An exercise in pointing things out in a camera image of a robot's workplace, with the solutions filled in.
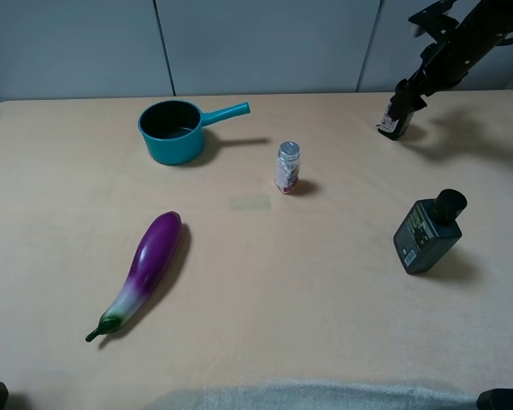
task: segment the table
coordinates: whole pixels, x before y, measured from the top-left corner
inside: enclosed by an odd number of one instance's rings
[[[513,387],[513,91],[443,92],[402,141],[391,94],[249,101],[193,163],[148,155],[156,98],[0,104],[0,380],[19,408],[139,409],[183,389],[285,380]],[[298,142],[301,182],[274,186]],[[469,201],[463,238],[404,273],[392,235],[414,201]],[[168,280],[118,337],[84,341],[144,231],[186,224]]]

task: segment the black bottle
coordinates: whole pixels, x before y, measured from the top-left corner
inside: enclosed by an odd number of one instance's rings
[[[462,237],[456,217],[468,206],[457,190],[417,201],[393,236],[395,249],[409,275],[427,272]]]

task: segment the eggplant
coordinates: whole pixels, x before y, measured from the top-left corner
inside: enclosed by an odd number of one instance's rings
[[[101,316],[97,329],[85,338],[118,331],[148,300],[173,259],[182,222],[176,212],[162,214],[141,239],[120,293]]]

